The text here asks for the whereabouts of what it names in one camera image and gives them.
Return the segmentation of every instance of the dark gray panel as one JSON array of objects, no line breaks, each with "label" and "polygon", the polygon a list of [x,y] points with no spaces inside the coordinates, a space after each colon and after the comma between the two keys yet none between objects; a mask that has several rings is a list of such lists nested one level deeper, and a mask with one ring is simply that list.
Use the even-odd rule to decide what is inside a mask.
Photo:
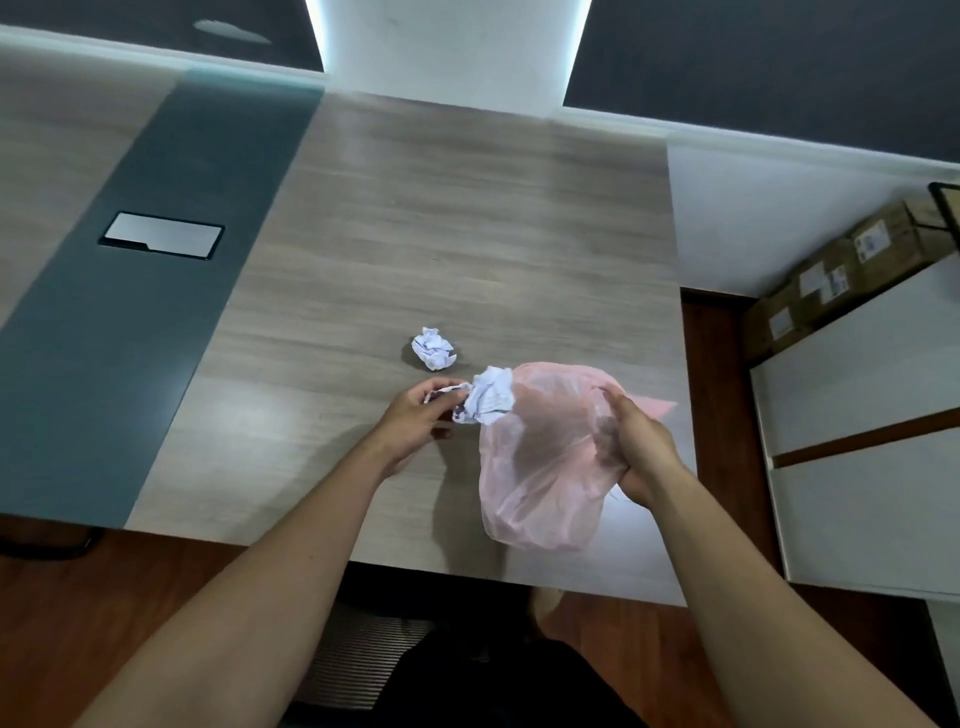
[{"label": "dark gray panel", "polygon": [[569,107],[960,161],[954,0],[593,0]]},{"label": "dark gray panel", "polygon": [[[191,73],[0,331],[0,511],[122,526],[322,93]],[[225,227],[98,245],[119,210]]]},{"label": "dark gray panel", "polygon": [[[229,23],[271,42],[202,33],[193,27],[198,20]],[[0,23],[324,70],[304,0],[5,0]]]}]

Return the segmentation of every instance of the plastic bag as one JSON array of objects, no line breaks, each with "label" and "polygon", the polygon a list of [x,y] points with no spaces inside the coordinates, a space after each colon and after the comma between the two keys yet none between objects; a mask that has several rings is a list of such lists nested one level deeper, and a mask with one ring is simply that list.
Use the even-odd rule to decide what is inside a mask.
[{"label": "plastic bag", "polygon": [[[623,392],[592,367],[514,369],[513,410],[480,430],[480,506],[491,538],[566,550],[593,538],[604,497],[627,469],[601,387]],[[654,419],[674,406],[632,399]]]}]

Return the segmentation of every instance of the person's leg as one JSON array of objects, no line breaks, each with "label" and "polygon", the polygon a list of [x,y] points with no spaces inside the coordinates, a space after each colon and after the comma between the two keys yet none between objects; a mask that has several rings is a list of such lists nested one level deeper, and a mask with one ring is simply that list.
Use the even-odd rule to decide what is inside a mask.
[{"label": "person's leg", "polygon": [[373,706],[374,723],[486,725],[488,669],[450,631],[436,629],[396,664]]},{"label": "person's leg", "polygon": [[492,688],[520,725],[587,723],[645,728],[589,663],[572,647],[535,640],[492,662]]}]

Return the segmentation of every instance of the left hand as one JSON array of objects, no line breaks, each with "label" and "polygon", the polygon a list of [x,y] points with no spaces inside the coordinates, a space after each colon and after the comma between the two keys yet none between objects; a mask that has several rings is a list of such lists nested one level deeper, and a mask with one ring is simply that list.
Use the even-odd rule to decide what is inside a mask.
[{"label": "left hand", "polygon": [[431,439],[441,440],[453,434],[450,426],[443,427],[438,420],[465,400],[468,392],[458,389],[445,392],[427,404],[423,401],[434,390],[463,383],[463,379],[434,376],[400,392],[387,407],[380,422],[364,438],[364,444],[382,454],[391,474],[395,473],[404,460]]}]

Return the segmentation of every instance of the white paper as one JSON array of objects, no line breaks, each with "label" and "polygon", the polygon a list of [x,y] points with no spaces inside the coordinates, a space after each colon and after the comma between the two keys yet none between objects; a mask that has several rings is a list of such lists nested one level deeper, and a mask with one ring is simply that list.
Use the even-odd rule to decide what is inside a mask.
[{"label": "white paper", "polygon": [[887,224],[879,220],[875,225],[861,232],[853,240],[856,256],[861,263],[865,263],[877,253],[890,247],[890,233]]},{"label": "white paper", "polygon": [[824,261],[821,260],[800,274],[800,297],[806,298],[811,293],[816,293],[826,282],[827,273],[824,271]]},{"label": "white paper", "polygon": [[790,316],[790,309],[784,308],[779,313],[770,317],[770,333],[773,334],[774,341],[781,336],[785,336],[793,330],[793,317]]},{"label": "white paper", "polygon": [[453,408],[453,422],[458,425],[492,425],[514,408],[513,386],[513,370],[487,367],[486,372],[473,378],[472,384],[464,382],[435,390],[427,395],[425,402],[443,392],[467,389],[467,398]]},{"label": "white paper", "polygon": [[450,353],[453,345],[440,335],[437,328],[423,327],[423,333],[415,336],[410,346],[431,372],[446,369],[457,360],[457,355]]},{"label": "white paper", "polygon": [[842,265],[838,265],[829,272],[823,288],[820,289],[820,303],[830,303],[849,290],[850,282],[847,280],[847,270]]}]

